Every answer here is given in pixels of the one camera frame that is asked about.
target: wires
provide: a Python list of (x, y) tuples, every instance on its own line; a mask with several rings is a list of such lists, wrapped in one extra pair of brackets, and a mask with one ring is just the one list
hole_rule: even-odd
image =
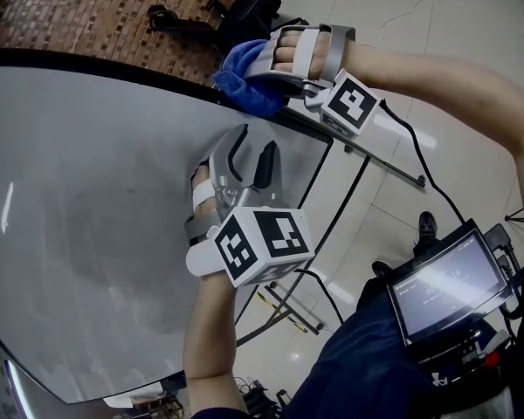
[(423, 154), (421, 153), (421, 148), (419, 147), (419, 141), (417, 141), (417, 135), (415, 130), (413, 130), (413, 127), (410, 126), (409, 123), (402, 120), (398, 115), (396, 115), (394, 112), (390, 110), (390, 107), (386, 104), (386, 100), (382, 100), (379, 104), (379, 107), (388, 114), (392, 120), (397, 122), (398, 124), (402, 125), (407, 129), (408, 132), (410, 132), (411, 139), (413, 140), (413, 147), (416, 149), (417, 157), (419, 158), (419, 161), (421, 162), (421, 166), (423, 166), (423, 169), (427, 175), (427, 178), (429, 179), (429, 182), (431, 183), (431, 186), (442, 196), (445, 198), (445, 200), (448, 202), (449, 205), (451, 205), (451, 208), (454, 210), (454, 213), (456, 213), (456, 216), (458, 217), (459, 221), (461, 223), (465, 223), (464, 218), (460, 214), (460, 211), (458, 208), (456, 208), (456, 205), (452, 201), (452, 199), (435, 183), (435, 180), (433, 179), (431, 175), (431, 171), (429, 170), (429, 167), (427, 166), (427, 163), (425, 162), (425, 158), (423, 157)]
[(332, 296), (328, 292), (328, 289), (326, 288), (326, 286), (322, 282), (321, 277), (319, 277), (316, 273), (314, 273), (313, 271), (310, 271), (310, 270), (298, 269), (298, 270), (295, 270), (295, 273), (304, 273), (304, 274), (312, 276), (314, 279), (316, 279), (316, 282), (318, 282), (318, 285), (321, 287), (322, 291), (324, 292), (324, 294), (328, 298), (328, 301), (330, 301), (330, 304), (334, 308), (335, 314), (338, 316), (338, 320), (340, 321), (340, 323), (343, 324), (343, 318), (341, 317), (340, 311), (338, 310), (338, 306), (335, 304), (334, 299), (332, 298)]

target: person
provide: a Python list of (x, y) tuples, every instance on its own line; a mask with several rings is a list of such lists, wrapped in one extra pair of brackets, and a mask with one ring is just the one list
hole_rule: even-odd
[[(276, 69), (292, 70), (298, 36), (291, 32), (280, 40), (275, 53)], [(319, 34), (311, 79), (320, 76), (328, 54), (328, 39), (326, 33)], [(346, 45), (342, 65), (369, 87), (437, 106), (498, 142), (514, 158), (524, 203), (523, 89), (495, 72), (458, 59), (381, 52), (352, 41)], [(193, 186), (208, 178), (209, 173), (205, 166), (199, 168)], [(214, 208), (213, 199), (208, 200), (197, 207), (195, 216)], [(375, 281), (376, 278), (371, 279), (368, 285)], [(235, 290), (224, 271), (200, 282), (183, 356), (190, 410), (196, 419), (248, 417), (232, 374), (236, 353), (234, 296)], [(516, 417), (524, 417), (524, 283), (521, 305), (523, 317), (509, 365)], [(363, 305), (360, 301), (356, 312), (328, 340), (310, 375), (281, 416), (423, 416), (415, 409), (416, 402), (426, 399), (431, 387), (431, 381), (403, 351), (392, 307), (382, 290)]]

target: foot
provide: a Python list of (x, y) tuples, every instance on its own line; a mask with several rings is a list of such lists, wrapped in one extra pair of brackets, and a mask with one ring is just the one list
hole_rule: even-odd
[(419, 241), (426, 237), (437, 237), (437, 221), (429, 211), (419, 216)]
[(390, 267), (388, 264), (386, 264), (383, 261), (375, 261), (372, 264), (372, 268), (377, 278), (382, 278), (383, 276), (386, 276), (389, 273), (391, 273), (392, 271), (394, 271), (392, 267)]

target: blue cloth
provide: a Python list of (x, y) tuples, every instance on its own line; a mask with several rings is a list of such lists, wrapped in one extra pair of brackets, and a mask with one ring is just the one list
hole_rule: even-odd
[(232, 102), (254, 116), (270, 116), (283, 107), (283, 95), (264, 83), (246, 83), (246, 69), (264, 49), (265, 40), (251, 40), (235, 46), (222, 69), (212, 78), (217, 88)]
[[(388, 294), (379, 291), (375, 296), (375, 290), (368, 290), (375, 282), (373, 279), (367, 283), (361, 296), (366, 302), (360, 300), (355, 314), (328, 340), (311, 374), (281, 417), (404, 418), (410, 416), (409, 410), (415, 407), (413, 401), (427, 398), (433, 389), (438, 389), (433, 388), (431, 378), (425, 377), (417, 364), (406, 357)], [(522, 287), (524, 312), (524, 284)], [(514, 413), (516, 417), (524, 417), (524, 315), (516, 353), (508, 366), (514, 371), (510, 374)], [(193, 419), (248, 417), (237, 411), (206, 409)]]

